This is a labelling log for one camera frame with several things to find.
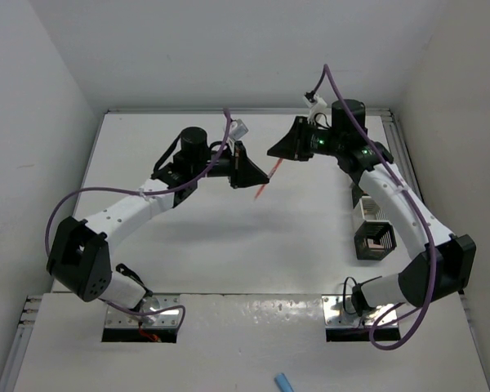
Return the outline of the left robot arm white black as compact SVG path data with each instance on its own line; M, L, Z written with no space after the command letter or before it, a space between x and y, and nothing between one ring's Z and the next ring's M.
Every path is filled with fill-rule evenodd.
M154 165L148 180L125 198L82 220L70 216L56 230L47 272L81 300L96 299L137 310L151 291L124 264L112 266L117 246L157 215L183 203L203 177L225 177L233 189L266 185L270 179L248 156L241 120L226 140L212 144L201 127L187 127Z

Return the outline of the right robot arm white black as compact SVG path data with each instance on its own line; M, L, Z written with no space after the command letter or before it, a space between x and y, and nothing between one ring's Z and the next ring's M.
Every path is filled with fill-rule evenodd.
M368 137L364 104L348 99L332 104L332 124L320 127L312 116L295 118L288 133L267 154L297 162L314 155L336 158L339 168L382 208L407 248L410 264L400 273L354 286L351 303L358 315L379 305L437 301L465 289L476 253L467 234L457 236L408 188L391 153Z

